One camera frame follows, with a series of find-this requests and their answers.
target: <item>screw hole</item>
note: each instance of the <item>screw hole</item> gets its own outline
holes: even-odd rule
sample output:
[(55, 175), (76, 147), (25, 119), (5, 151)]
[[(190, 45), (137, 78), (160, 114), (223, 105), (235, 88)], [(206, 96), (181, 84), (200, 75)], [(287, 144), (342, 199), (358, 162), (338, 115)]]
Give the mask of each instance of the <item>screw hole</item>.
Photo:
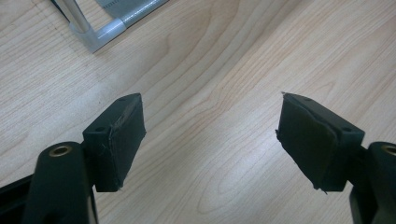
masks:
[(396, 147), (394, 146), (382, 146), (384, 151), (388, 152), (392, 156), (396, 156)]
[(97, 132), (102, 132), (102, 131), (105, 130), (105, 128), (104, 128), (104, 127), (99, 127), (99, 128), (96, 128), (95, 130), (96, 130)]
[(61, 157), (66, 155), (67, 153), (69, 153), (72, 150), (72, 148), (70, 146), (60, 146), (60, 147), (56, 147), (53, 150), (51, 150), (49, 152), (49, 155), (51, 157)]

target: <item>metal bar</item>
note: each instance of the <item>metal bar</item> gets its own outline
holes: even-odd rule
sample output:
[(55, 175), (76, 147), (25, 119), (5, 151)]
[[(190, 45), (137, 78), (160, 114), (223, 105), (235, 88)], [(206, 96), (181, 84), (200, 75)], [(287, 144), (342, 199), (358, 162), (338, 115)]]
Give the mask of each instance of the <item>metal bar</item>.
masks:
[(83, 34), (90, 30), (91, 26), (82, 14), (76, 0), (56, 0), (56, 3), (77, 31)]
[(33, 176), (0, 188), (0, 223), (21, 223)]

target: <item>grey plastic connector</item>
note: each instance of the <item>grey plastic connector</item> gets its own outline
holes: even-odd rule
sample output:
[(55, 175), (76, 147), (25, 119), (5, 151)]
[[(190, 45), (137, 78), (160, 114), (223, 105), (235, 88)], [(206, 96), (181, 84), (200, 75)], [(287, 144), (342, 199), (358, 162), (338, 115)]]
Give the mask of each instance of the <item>grey plastic connector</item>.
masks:
[(114, 39), (117, 35), (120, 35), (126, 30), (125, 24), (120, 19), (111, 21), (97, 32), (95, 32), (91, 26), (85, 33), (80, 33), (72, 22), (70, 22), (69, 26), (77, 38), (92, 53), (99, 50), (110, 40)]

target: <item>wooden table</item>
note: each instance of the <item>wooden table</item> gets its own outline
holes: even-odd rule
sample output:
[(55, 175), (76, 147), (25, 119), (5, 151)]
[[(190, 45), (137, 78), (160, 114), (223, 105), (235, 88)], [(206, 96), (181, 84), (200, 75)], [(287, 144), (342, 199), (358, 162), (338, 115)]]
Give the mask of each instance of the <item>wooden table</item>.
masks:
[(314, 190), (277, 142), (281, 92), (395, 142), (396, 2), (171, 0), (90, 54), (49, 0), (3, 0), (0, 88), (0, 186), (141, 92), (148, 134), (101, 223), (351, 223), (350, 185)]

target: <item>light wood surface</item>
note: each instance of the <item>light wood surface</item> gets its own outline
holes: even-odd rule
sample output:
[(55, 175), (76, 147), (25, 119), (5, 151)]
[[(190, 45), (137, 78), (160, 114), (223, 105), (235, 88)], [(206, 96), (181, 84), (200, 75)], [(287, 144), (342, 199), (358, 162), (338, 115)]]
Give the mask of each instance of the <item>light wood surface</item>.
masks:
[(101, 223), (352, 223), (350, 185), (314, 190), (277, 142), (281, 92), (396, 142), (396, 2), (170, 0), (90, 54), (50, 1), (2, 0), (0, 88), (0, 186), (141, 92), (148, 134)]

